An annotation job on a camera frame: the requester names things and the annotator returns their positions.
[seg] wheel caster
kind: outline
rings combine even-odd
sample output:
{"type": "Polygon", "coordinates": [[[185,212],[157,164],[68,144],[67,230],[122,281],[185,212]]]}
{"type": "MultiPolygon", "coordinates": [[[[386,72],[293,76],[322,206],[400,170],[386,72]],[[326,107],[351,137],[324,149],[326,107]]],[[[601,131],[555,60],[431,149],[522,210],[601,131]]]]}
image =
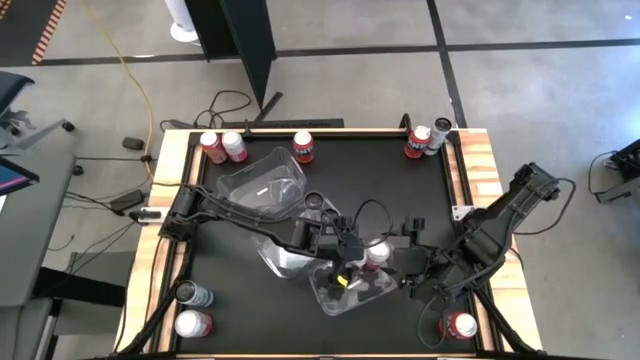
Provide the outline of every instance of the wheel caster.
{"type": "Polygon", "coordinates": [[[64,123],[62,123],[62,128],[67,130],[67,132],[72,132],[73,130],[75,130],[76,126],[68,121],[65,121],[64,123]]]}
{"type": "Polygon", "coordinates": [[[72,172],[73,176],[80,176],[82,174],[84,174],[84,168],[80,165],[75,165],[73,167],[73,172],[72,172]]]}

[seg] concrete floor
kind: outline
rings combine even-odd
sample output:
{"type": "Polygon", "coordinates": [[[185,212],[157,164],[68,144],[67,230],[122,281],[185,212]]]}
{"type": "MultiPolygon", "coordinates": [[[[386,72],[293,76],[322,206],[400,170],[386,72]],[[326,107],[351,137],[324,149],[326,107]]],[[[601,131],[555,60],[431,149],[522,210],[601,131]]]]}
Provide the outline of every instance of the concrete floor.
{"type": "MultiPolygon", "coordinates": [[[[168,37],[170,17],[163,1],[88,1],[125,55],[198,52],[168,37]]],[[[268,4],[278,49],[435,43],[424,0],[268,4]]],[[[580,0],[447,0],[437,5],[451,44],[640,38],[636,1],[590,0],[584,6],[580,0]]],[[[111,55],[77,0],[69,0],[46,57],[111,55]]],[[[599,205],[586,184],[595,155],[640,137],[640,48],[458,52],[451,59],[468,125],[489,129],[504,186],[529,161],[578,184],[572,205],[553,231],[517,238],[545,349],[561,355],[637,358],[640,202],[599,205]]],[[[161,144],[160,120],[191,121],[218,90],[250,92],[238,61],[131,68],[156,114],[154,156],[161,144]]],[[[16,107],[29,110],[37,125],[66,117],[78,126],[72,137],[61,132],[42,148],[72,146],[78,156],[138,156],[120,142],[124,136],[145,138],[147,117],[142,98],[119,65],[5,70],[36,80],[16,107]]],[[[397,126],[404,112],[425,124],[438,116],[453,117],[437,53],[278,59],[267,98],[276,91],[285,96],[268,119],[344,117],[349,127],[380,127],[397,126]]],[[[241,101],[222,100],[221,109],[241,101]]],[[[257,111],[254,105],[227,118],[250,119],[257,111]]],[[[80,163],[86,174],[74,178],[70,190],[88,196],[115,193],[145,178],[136,162],[80,163]]],[[[595,187],[618,180],[596,167],[595,187]]],[[[558,210],[557,202],[543,205],[520,230],[545,226],[558,210]]],[[[72,234],[75,241],[68,251],[48,254],[45,263],[64,268],[69,252],[84,250],[122,222],[104,211],[64,209],[52,246],[72,234]]],[[[135,250],[138,234],[139,229],[132,229],[111,250],[135,250]]],[[[69,337],[61,340],[56,358],[106,354],[112,344],[108,334],[69,337]]]]}

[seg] metal clamp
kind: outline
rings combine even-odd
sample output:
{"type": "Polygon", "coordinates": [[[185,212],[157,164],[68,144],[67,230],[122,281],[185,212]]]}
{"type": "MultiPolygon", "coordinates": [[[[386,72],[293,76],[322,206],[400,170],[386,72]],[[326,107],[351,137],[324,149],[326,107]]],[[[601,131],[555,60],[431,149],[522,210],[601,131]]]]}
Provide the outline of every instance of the metal clamp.
{"type": "Polygon", "coordinates": [[[473,210],[477,209],[475,206],[464,205],[464,206],[452,206],[451,207],[451,217],[453,221],[462,221],[467,214],[473,210]]]}
{"type": "Polygon", "coordinates": [[[169,208],[168,207],[161,207],[161,206],[148,206],[148,207],[143,207],[140,208],[140,211],[138,211],[138,222],[141,224],[162,224],[164,222],[164,219],[167,217],[167,213],[169,212],[169,208]],[[148,212],[148,213],[160,213],[160,217],[157,216],[157,214],[153,215],[153,216],[144,216],[144,213],[148,212]]]}

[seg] wooden table frame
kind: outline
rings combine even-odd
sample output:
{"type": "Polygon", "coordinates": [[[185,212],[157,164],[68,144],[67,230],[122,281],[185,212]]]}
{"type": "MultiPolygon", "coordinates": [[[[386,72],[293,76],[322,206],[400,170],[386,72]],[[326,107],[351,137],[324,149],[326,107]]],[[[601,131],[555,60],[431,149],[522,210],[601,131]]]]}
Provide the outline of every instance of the wooden table frame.
{"type": "MultiPolygon", "coordinates": [[[[298,130],[300,129],[256,129],[251,132],[254,134],[293,134],[298,130]]],[[[195,184],[198,182],[198,176],[204,164],[204,162],[201,161],[202,151],[199,145],[190,147],[189,138],[191,132],[201,131],[202,130],[166,131],[156,166],[154,182],[165,184],[180,182],[195,184]],[[191,164],[187,164],[187,159],[189,158],[192,159],[191,164]]],[[[222,133],[230,130],[213,131],[222,133]]],[[[345,133],[346,135],[346,133],[353,132],[370,134],[405,132],[405,129],[347,128],[309,129],[309,131],[312,133],[345,133]]],[[[502,187],[487,131],[485,129],[459,129],[455,131],[457,131],[458,138],[460,139],[459,146],[454,146],[451,143],[446,145],[455,202],[458,205],[488,206],[502,194],[502,187]]],[[[177,187],[153,185],[149,198],[149,206],[171,206],[177,191],[177,187]]],[[[184,244],[170,245],[168,240],[159,239],[157,235],[159,228],[160,225],[147,225],[143,228],[140,235],[133,271],[127,288],[127,318],[126,322],[121,319],[120,329],[118,331],[118,334],[120,334],[122,325],[125,324],[124,334],[122,335],[119,349],[116,350],[121,350],[126,347],[140,331],[146,318],[155,310],[161,289],[168,288],[167,284],[170,284],[177,276],[180,265],[182,264],[184,244]],[[171,262],[173,262],[173,268],[169,271],[167,264],[171,262]],[[170,273],[171,276],[166,277],[165,274],[167,273],[170,273]]],[[[542,346],[533,315],[533,309],[531,308],[524,274],[519,260],[510,252],[507,253],[505,264],[492,277],[491,289],[495,304],[511,326],[530,346],[541,349],[542,346]]],[[[506,344],[503,339],[500,339],[500,343],[494,342],[494,333],[492,332],[489,319],[477,299],[475,299],[475,305],[478,314],[478,323],[480,325],[482,347],[485,350],[497,350],[496,344],[498,344],[498,346],[503,344],[504,348],[508,351],[508,344],[506,344]]],[[[146,350],[150,348],[151,342],[155,342],[154,348],[157,348],[157,351],[170,350],[172,338],[175,338],[172,336],[175,312],[176,303],[173,301],[165,314],[160,330],[157,332],[155,338],[152,338],[147,344],[145,347],[146,350]]],[[[213,356],[214,355],[198,354],[181,355],[180,357],[206,358],[213,356]]],[[[235,357],[232,355],[215,356],[235,357]]],[[[296,356],[277,355],[277,357],[296,356]]]]}

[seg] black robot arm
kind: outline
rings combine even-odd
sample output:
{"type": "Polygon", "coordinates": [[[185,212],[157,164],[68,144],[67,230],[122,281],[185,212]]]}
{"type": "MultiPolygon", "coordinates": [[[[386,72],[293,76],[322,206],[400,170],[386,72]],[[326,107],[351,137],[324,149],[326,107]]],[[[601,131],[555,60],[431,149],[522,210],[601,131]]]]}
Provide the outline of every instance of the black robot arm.
{"type": "MultiPolygon", "coordinates": [[[[400,278],[401,286],[409,289],[411,297],[435,309],[445,309],[489,281],[504,263],[514,229],[540,201],[556,199],[558,193],[558,181],[553,176],[534,163],[524,165],[510,182],[507,193],[487,209],[466,214],[458,224],[460,236],[446,248],[420,244],[420,232],[424,230],[421,218],[407,218],[397,233],[383,234],[410,240],[409,248],[395,251],[393,268],[385,270],[400,278]]],[[[336,271],[344,271],[345,264],[362,259],[366,248],[358,237],[357,226],[348,217],[323,216],[322,221],[316,221],[286,214],[269,215],[197,185],[181,186],[159,235],[171,241],[189,242],[197,226],[208,221],[231,222],[268,237],[289,252],[333,261],[336,271]],[[321,241],[322,237],[333,241],[321,241]]],[[[482,302],[515,351],[532,351],[517,337],[493,303],[482,302]]],[[[163,309],[166,310],[166,306],[156,309],[151,318],[158,320],[163,309]]],[[[123,353],[137,352],[152,327],[153,324],[145,324],[141,334],[123,353]]]]}

